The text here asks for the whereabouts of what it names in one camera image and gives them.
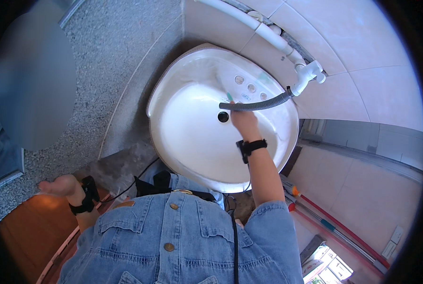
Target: white pvc pipe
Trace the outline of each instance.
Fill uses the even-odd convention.
[[[248,27],[252,28],[254,31],[259,27],[260,22],[253,17],[249,16],[248,14],[238,10],[237,8],[229,5],[221,0],[194,0],[195,2],[202,2],[207,4],[213,8],[216,8],[226,14],[231,15],[232,17],[238,19],[243,24],[247,25]]]
[[[282,51],[286,54],[287,58],[292,61],[292,63],[297,65],[306,66],[305,61],[301,57],[301,55],[293,49],[285,39],[281,36],[277,35],[274,31],[272,31],[267,25],[264,23],[260,23],[258,20],[254,19],[253,17],[249,16],[248,14],[240,11],[239,9],[229,5],[221,0],[194,0],[196,2],[202,2],[207,4],[213,8],[216,8],[236,19],[238,19],[243,24],[249,26],[253,29],[258,35],[264,38],[267,42],[271,43],[275,48]]]

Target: person's hand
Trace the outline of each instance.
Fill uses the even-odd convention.
[[[41,181],[38,184],[40,194],[66,197],[72,206],[82,205],[85,192],[77,179],[72,174],[65,174],[53,182]]]
[[[261,140],[257,117],[252,111],[231,111],[232,124],[237,128],[244,141]]]

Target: drain hole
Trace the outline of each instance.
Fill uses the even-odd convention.
[[[223,123],[227,122],[229,120],[229,114],[225,111],[221,111],[220,113],[218,113],[218,120]]]

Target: light switch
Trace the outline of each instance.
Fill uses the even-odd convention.
[[[391,240],[388,241],[388,244],[386,245],[386,247],[385,247],[385,249],[382,253],[382,256],[385,257],[386,259],[389,259],[391,254],[395,250],[395,248],[396,248],[396,244]]]
[[[393,235],[391,236],[391,240],[395,243],[398,244],[399,240],[402,237],[402,233],[404,232],[404,229],[402,229],[402,227],[400,226],[396,226],[395,232],[393,233]]]

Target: white pipe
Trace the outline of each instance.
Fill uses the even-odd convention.
[[[249,26],[253,29],[258,35],[264,38],[267,42],[271,43],[275,48],[279,49],[287,55],[287,58],[292,61],[292,63],[297,65],[306,66],[305,61],[301,55],[293,49],[285,39],[277,35],[264,23],[260,23],[258,20],[249,16],[248,14],[240,11],[239,9],[229,5],[221,0],[194,0],[196,2],[202,2],[213,8],[216,8],[242,22],[243,24]]]
[[[294,66],[302,65],[306,66],[303,57],[293,49],[285,39],[280,35],[275,34],[267,25],[260,23],[260,26],[255,30],[255,33],[263,37],[267,42],[271,43],[275,48],[279,49],[287,55],[287,58],[292,61]]]
[[[259,27],[260,22],[253,17],[249,16],[248,14],[238,10],[237,8],[229,5],[221,0],[194,0],[195,2],[202,2],[207,4],[213,8],[216,8],[226,14],[231,15],[232,17],[236,18],[243,24],[247,25],[248,27],[252,28],[254,31]]]
[[[325,81],[325,75],[322,74],[323,68],[314,60],[310,64],[306,65],[303,57],[298,53],[297,50],[292,48],[285,39],[280,35],[272,31],[264,23],[260,23],[250,15],[240,11],[239,9],[229,5],[221,0],[194,0],[196,2],[202,2],[211,7],[214,7],[242,22],[243,24],[252,28],[255,33],[264,38],[267,42],[272,44],[275,48],[286,54],[287,58],[294,64],[295,71],[297,72],[298,82],[296,82],[290,90],[295,96],[298,96],[308,85],[308,82],[316,78],[317,82],[323,83]]]

